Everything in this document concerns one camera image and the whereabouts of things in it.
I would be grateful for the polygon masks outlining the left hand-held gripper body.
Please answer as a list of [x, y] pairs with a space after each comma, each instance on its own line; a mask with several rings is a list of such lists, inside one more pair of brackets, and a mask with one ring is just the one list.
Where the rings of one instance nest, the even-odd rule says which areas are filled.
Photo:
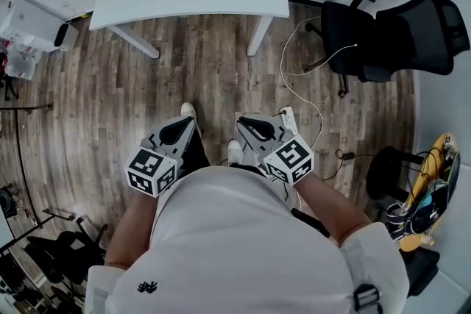
[[133, 147], [125, 162], [127, 184], [148, 196], [159, 197], [177, 180], [183, 149], [181, 141], [167, 144], [151, 132]]

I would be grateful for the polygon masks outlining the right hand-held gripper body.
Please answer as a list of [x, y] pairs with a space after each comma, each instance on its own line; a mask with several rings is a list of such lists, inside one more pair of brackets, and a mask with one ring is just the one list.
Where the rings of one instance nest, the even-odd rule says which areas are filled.
[[286, 130], [273, 142], [263, 144], [260, 156], [266, 172], [288, 185], [295, 185], [314, 169], [314, 153], [299, 135]]

